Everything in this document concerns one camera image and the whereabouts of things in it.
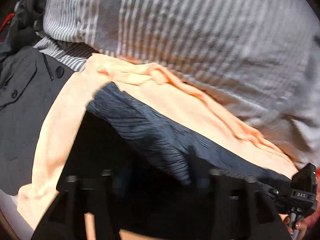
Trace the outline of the person's right hand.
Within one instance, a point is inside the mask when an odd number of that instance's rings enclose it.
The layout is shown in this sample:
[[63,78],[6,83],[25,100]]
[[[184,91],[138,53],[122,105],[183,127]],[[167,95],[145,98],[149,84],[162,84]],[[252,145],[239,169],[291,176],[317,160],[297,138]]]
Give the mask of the person's right hand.
[[291,228],[289,226],[290,217],[286,216],[283,220],[284,224],[286,225],[286,228],[289,232],[289,235],[291,239],[295,240],[302,240],[306,234],[306,231],[308,229],[308,225],[304,220],[300,220],[295,224],[295,228]]

